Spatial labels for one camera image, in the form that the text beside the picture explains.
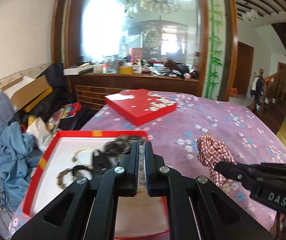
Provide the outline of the blue clothes pile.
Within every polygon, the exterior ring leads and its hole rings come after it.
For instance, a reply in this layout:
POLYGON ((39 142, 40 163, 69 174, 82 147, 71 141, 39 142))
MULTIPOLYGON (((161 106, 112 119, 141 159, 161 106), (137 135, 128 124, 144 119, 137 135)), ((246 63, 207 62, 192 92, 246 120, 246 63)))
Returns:
POLYGON ((16 211, 26 195, 31 172, 42 152, 34 137, 22 132, 8 97, 0 92, 0 198, 1 207, 16 211))

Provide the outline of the leopard print scrunchie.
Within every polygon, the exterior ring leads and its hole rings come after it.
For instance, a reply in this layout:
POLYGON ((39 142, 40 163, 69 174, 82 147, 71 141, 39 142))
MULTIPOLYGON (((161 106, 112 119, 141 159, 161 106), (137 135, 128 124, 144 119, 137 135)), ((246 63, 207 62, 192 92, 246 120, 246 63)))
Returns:
POLYGON ((65 190, 72 182, 75 181, 75 176, 72 174, 71 168, 66 168, 61 171, 56 177, 57 186, 61 190, 65 190))

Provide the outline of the dark grey mesh scrunchie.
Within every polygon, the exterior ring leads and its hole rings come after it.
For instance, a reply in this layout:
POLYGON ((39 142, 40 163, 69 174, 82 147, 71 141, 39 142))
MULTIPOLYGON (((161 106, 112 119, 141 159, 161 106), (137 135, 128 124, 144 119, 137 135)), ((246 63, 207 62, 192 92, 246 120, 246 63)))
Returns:
POLYGON ((131 153, 133 143, 144 144, 144 139, 137 135, 121 135, 104 144, 103 150, 110 157, 121 157, 131 153))

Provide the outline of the wooden stair railing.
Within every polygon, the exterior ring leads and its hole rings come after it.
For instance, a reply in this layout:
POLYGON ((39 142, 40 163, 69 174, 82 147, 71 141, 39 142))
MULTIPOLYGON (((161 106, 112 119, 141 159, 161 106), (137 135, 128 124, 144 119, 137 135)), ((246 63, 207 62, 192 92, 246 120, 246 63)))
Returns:
POLYGON ((252 112, 285 115, 286 109, 286 64, 279 63, 277 73, 269 77, 259 77, 255 81, 256 90, 249 105, 252 112))

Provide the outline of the purple floral bedspread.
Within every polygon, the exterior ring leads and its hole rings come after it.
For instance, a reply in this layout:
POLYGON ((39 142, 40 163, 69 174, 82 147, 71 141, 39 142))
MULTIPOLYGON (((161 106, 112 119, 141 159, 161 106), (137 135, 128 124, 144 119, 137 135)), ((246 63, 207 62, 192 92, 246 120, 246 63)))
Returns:
MULTIPOLYGON (((112 107, 104 106, 83 126, 84 131, 144 131, 153 152, 182 175, 210 176, 198 160, 200 137, 224 146, 241 164, 286 163, 286 148, 263 122, 243 106, 198 98, 189 94, 163 93, 175 101, 174 112, 135 126, 112 107)), ((169 239, 165 202, 140 191, 119 201, 117 239, 169 239)))

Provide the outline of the red jewelry box tray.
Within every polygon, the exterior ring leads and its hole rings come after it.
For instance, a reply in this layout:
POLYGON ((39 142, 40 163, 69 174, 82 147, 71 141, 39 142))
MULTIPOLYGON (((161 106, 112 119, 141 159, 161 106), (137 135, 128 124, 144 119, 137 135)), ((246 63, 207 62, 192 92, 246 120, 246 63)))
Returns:
MULTIPOLYGON (((31 178, 22 211, 33 217, 80 177, 90 181, 116 167, 115 157, 101 157, 104 144, 121 136, 148 140, 145 131, 63 131, 49 144, 31 178)), ((139 170, 138 192, 133 198, 121 197, 116 215, 115 239, 140 239, 168 232, 165 197, 150 198, 139 170)))

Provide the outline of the wooden dresser counter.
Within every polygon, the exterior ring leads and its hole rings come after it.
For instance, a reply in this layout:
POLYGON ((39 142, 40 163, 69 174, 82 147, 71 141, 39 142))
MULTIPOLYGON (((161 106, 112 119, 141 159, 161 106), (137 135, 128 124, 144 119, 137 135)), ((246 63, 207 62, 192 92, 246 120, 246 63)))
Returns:
POLYGON ((114 94, 122 90, 146 89, 201 96, 199 81, 174 77, 121 74, 80 74, 67 77, 72 93, 114 94))

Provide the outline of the cardboard box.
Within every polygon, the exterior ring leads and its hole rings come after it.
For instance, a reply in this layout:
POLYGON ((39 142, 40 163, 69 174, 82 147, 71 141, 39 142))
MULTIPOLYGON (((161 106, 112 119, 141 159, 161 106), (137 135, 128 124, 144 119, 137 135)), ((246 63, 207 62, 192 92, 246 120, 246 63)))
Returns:
POLYGON ((23 76, 3 86, 1 91, 9 98, 16 113, 49 88, 45 75, 36 79, 23 76))

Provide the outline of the brown wooden door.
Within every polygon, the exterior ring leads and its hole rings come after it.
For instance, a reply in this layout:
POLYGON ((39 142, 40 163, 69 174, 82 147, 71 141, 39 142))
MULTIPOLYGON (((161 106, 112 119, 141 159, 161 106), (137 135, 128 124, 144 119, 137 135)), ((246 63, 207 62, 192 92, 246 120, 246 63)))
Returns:
POLYGON ((237 95, 246 96, 250 83, 254 48, 238 42, 236 71, 232 88, 237 90, 237 95))

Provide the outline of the red plaid scrunchie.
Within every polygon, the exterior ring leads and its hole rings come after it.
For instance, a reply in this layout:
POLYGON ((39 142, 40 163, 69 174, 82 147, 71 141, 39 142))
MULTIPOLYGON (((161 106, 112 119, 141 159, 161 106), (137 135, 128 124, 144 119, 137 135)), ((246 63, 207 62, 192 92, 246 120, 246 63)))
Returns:
POLYGON ((228 179, 215 171, 215 165, 221 161, 227 161, 236 164, 234 157, 226 149, 223 141, 215 141, 209 134, 202 134, 197 139, 198 156, 200 163, 209 168, 210 179, 218 187, 222 187, 228 179))

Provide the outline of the red floral box lid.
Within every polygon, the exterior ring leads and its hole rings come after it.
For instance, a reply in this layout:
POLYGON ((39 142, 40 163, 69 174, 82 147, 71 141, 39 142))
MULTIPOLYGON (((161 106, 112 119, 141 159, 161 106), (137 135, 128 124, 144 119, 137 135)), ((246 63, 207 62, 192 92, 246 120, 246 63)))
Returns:
POLYGON ((136 89, 105 96, 106 104, 135 126, 176 110, 177 102, 158 93, 136 89))

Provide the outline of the black claw hair clip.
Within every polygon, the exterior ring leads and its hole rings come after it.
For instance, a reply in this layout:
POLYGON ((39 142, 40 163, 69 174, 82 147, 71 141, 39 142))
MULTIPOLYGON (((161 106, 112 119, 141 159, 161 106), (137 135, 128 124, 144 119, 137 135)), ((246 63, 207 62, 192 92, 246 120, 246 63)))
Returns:
POLYGON ((112 168, 118 166, 116 157, 104 152, 103 150, 96 149, 93 152, 92 157, 92 167, 93 167, 93 177, 99 178, 103 176, 104 173, 112 168))

